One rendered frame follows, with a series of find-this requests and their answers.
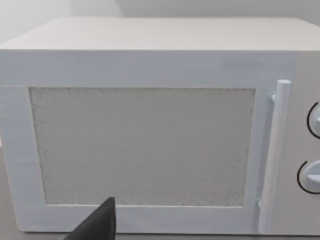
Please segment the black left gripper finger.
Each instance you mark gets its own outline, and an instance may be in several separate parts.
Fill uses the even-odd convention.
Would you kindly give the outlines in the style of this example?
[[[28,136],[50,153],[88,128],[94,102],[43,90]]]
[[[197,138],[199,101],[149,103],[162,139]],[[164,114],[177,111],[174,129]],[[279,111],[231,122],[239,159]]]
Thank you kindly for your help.
[[[107,198],[63,240],[116,240],[116,201]]]

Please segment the pale microwave door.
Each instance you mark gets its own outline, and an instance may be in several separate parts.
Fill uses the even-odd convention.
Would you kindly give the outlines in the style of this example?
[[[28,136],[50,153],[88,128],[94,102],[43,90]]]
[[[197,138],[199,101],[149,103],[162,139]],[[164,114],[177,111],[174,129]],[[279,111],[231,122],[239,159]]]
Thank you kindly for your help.
[[[292,51],[0,50],[0,140],[23,232],[115,197],[125,234],[254,234]]]

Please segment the pale microwave oven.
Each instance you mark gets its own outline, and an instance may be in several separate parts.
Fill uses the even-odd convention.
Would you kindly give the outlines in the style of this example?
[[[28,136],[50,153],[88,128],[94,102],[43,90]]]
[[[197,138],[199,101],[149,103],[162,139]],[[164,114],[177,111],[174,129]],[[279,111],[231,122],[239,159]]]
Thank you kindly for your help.
[[[320,236],[320,195],[297,184],[300,166],[320,160],[307,114],[320,104],[320,27],[295,18],[117,18],[54,20],[0,50],[295,52],[271,229],[267,235]]]

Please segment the pale microwave knob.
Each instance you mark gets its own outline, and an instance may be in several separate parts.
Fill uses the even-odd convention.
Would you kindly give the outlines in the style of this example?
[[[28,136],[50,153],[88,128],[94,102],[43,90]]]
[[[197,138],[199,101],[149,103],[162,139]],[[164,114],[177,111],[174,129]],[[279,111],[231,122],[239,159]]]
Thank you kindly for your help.
[[[309,133],[320,140],[320,104],[314,103],[307,113],[306,126]]]
[[[305,193],[320,195],[320,160],[305,161],[297,171],[296,181]]]

